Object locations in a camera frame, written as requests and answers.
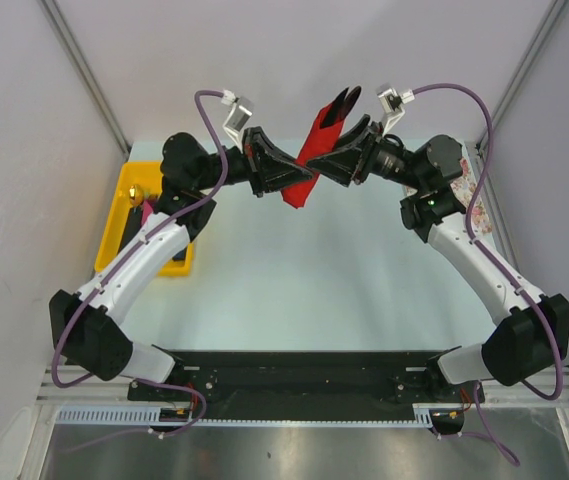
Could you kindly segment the purple plastic spoon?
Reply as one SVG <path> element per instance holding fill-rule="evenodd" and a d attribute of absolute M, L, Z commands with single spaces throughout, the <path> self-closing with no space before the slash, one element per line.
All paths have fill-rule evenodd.
<path fill-rule="evenodd" d="M 342 109 L 340 111 L 339 119 L 336 123 L 342 122 L 346 119 L 346 117 L 350 114 L 353 110 L 355 104 L 357 103 L 361 94 L 361 87 L 355 86 L 353 88 L 349 88 L 348 94 L 345 98 L 345 101 L 342 105 Z"/>

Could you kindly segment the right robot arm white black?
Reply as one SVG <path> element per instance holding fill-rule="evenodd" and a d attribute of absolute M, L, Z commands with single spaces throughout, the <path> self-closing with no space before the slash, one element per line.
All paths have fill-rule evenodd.
<path fill-rule="evenodd" d="M 495 329 L 485 342 L 429 360 L 425 388 L 437 401 L 450 400 L 466 382 L 513 386 L 548 367 L 560 369 L 569 343 L 566 297 L 528 282 L 467 223 L 467 208 L 451 187 L 463 173 L 461 160 L 461 144 L 447 135 L 410 151 L 364 117 L 331 152 L 307 162 L 343 186 L 376 175 L 412 189 L 400 202 L 404 227 L 446 258 L 487 309 Z"/>

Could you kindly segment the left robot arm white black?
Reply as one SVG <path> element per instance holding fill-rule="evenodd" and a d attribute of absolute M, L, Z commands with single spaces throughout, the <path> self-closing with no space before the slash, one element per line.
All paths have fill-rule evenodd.
<path fill-rule="evenodd" d="M 161 193 L 140 230 L 111 263 L 76 292 L 58 291 L 49 302 L 56 358 L 66 357 L 103 381 L 117 376 L 150 382 L 161 398 L 178 397 L 184 374 L 174 355 L 130 340 L 120 325 L 158 272 L 203 231 L 216 206 L 210 194 L 247 182 L 254 195 L 278 192 L 312 178 L 310 170 L 272 144 L 263 130 L 243 144 L 207 152 L 189 133 L 162 148 Z"/>

